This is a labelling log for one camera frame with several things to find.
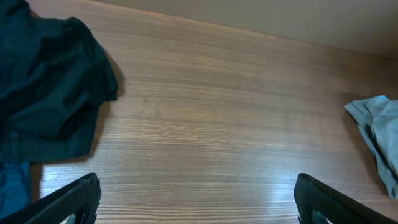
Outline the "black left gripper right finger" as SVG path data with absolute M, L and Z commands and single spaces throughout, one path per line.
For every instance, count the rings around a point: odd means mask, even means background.
M 397 224 L 306 173 L 297 177 L 294 199 L 300 224 Z

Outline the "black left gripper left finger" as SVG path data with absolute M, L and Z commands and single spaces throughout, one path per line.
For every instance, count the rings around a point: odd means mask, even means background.
M 2 224 L 94 224 L 100 204 L 100 180 L 89 173 L 1 220 Z

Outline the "khaki cargo shorts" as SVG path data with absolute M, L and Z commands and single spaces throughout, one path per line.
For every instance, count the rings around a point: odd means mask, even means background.
M 397 198 L 397 100 L 384 95 L 344 105 L 374 156 L 377 173 L 390 198 Z

